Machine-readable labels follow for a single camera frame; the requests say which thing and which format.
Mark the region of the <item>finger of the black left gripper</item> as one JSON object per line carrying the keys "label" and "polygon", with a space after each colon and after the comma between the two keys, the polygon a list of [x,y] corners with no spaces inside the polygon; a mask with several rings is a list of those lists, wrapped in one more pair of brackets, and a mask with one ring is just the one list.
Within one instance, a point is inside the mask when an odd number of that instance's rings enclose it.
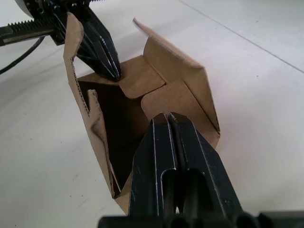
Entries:
{"label": "finger of the black left gripper", "polygon": [[94,50],[94,46],[92,43],[92,33],[90,28],[88,27],[88,23],[83,24],[84,28],[84,36],[81,41],[80,48],[78,50],[77,56],[89,65],[96,73],[100,74],[101,76],[111,80],[111,81],[118,81],[118,78],[108,78],[107,76],[103,75],[103,66],[101,62],[98,60],[97,53]]}
{"label": "finger of the black left gripper", "polygon": [[91,40],[98,60],[103,66],[103,75],[108,78],[121,78],[118,54],[109,31],[91,9],[88,9],[88,14],[88,27],[92,33]]}

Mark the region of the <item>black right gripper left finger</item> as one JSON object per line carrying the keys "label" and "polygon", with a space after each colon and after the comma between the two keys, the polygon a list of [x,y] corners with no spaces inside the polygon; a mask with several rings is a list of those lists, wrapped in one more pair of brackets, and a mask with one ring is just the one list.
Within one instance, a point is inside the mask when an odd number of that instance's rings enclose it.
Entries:
{"label": "black right gripper left finger", "polygon": [[182,212],[182,115],[151,119],[133,158],[130,216],[170,216]]}

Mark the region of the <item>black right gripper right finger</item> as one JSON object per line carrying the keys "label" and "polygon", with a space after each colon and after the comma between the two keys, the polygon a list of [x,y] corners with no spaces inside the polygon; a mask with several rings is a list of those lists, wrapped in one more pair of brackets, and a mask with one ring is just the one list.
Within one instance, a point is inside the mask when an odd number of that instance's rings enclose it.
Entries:
{"label": "black right gripper right finger", "polygon": [[183,213],[242,213],[219,154],[188,117],[170,113],[169,123],[182,173]]}

